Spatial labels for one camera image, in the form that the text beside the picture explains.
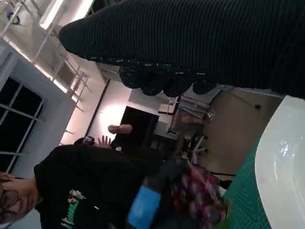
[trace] fluorescent light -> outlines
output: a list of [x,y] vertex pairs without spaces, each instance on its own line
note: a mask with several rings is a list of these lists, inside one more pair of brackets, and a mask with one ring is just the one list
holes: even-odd
[[[31,62],[30,58],[24,54],[21,49],[13,42],[10,41],[10,45],[17,51],[19,52],[25,59],[27,59],[29,62]],[[51,76],[49,73],[47,73],[43,68],[41,68],[38,64],[34,65],[42,74],[44,74],[46,77],[48,77],[50,80],[52,80],[54,77]],[[64,93],[68,92],[67,87],[65,87],[64,85],[62,85],[59,81],[57,81],[56,79],[54,80],[54,84],[61,89]],[[74,100],[75,102],[77,102],[78,98],[76,96],[72,96],[72,100]]]
[[48,27],[51,25],[51,23],[53,22],[56,14],[58,13],[62,3],[64,0],[56,0],[52,9],[50,10],[49,14],[46,16],[46,19],[44,20],[44,22],[40,23],[40,26],[47,30]]
[[91,6],[93,4],[94,0],[82,0],[81,5],[78,7],[72,21],[77,21],[79,19],[82,19],[84,17],[86,17],[86,15],[88,14],[88,12],[91,9]]

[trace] floor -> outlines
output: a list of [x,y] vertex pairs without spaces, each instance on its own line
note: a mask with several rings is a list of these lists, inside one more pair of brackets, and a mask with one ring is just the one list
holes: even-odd
[[281,99],[234,89],[235,95],[251,104],[262,106],[260,111],[223,92],[213,101],[213,120],[203,131],[208,136],[204,146],[209,150],[200,164],[219,173],[235,174],[259,140]]

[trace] white bowl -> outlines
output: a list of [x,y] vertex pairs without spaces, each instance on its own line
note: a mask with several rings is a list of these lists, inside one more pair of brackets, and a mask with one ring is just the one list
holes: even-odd
[[273,229],[305,228],[305,101],[287,96],[267,125],[255,176]]

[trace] green surface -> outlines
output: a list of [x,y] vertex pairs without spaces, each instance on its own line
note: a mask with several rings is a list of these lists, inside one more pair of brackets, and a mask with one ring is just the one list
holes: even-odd
[[257,145],[236,174],[224,198],[233,203],[231,215],[232,229],[269,229],[255,179],[255,154]]

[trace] light fixture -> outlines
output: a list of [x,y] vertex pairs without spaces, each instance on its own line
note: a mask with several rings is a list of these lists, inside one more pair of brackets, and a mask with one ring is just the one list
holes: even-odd
[[53,0],[49,4],[46,12],[42,16],[42,18],[40,20],[40,23],[39,23],[39,25],[43,29],[47,30],[49,28],[49,26],[54,21],[54,18],[56,17],[56,15],[57,15],[57,13],[58,13],[59,9],[61,8],[64,1],[65,0]]
[[[47,78],[49,78],[50,80],[53,79],[53,76],[51,76],[49,73],[47,73],[43,68],[41,68],[39,65],[35,64],[35,67],[42,73],[44,74]],[[61,89],[65,94],[68,92],[68,89],[67,87],[65,87],[64,85],[62,85],[58,80],[54,80],[53,81],[54,84],[59,88]],[[72,100],[77,102],[77,97],[76,96],[72,96]]]
[[74,14],[74,17],[71,21],[77,21],[87,16],[88,12],[90,11],[94,0],[83,0],[79,8]]

